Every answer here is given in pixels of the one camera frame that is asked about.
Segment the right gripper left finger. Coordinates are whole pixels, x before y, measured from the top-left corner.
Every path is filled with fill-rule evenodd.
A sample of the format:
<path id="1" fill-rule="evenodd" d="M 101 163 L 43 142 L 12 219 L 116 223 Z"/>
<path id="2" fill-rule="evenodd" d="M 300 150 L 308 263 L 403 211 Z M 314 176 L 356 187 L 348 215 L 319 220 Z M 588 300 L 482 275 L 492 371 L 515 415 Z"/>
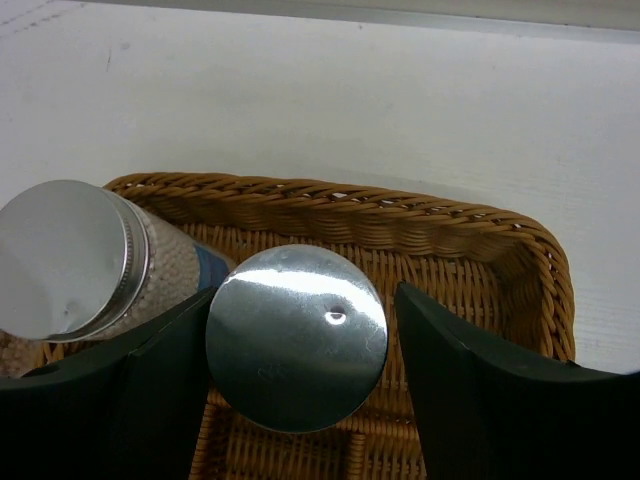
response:
<path id="1" fill-rule="evenodd" d="M 2 478 L 188 478 L 209 384 L 204 333 L 214 293 L 2 380 Z"/>

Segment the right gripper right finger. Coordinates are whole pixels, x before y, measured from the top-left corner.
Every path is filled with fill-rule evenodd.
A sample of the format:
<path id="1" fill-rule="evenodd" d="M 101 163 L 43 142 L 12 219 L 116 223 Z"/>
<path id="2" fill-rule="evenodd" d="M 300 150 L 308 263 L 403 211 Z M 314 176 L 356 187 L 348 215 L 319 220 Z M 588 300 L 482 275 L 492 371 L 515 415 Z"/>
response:
<path id="1" fill-rule="evenodd" d="M 637 373 L 544 357 L 407 283 L 394 302 L 429 478 L 638 477 Z"/>

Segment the silver lid blue label jar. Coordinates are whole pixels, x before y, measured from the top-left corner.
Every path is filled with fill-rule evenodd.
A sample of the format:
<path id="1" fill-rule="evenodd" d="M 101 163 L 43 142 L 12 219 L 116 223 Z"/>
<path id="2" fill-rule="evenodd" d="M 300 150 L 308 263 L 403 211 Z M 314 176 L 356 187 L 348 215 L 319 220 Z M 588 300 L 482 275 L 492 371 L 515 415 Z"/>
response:
<path id="1" fill-rule="evenodd" d="M 48 181 L 1 209 L 1 374 L 46 343 L 104 341 L 219 286 L 235 263 L 121 196 Z"/>

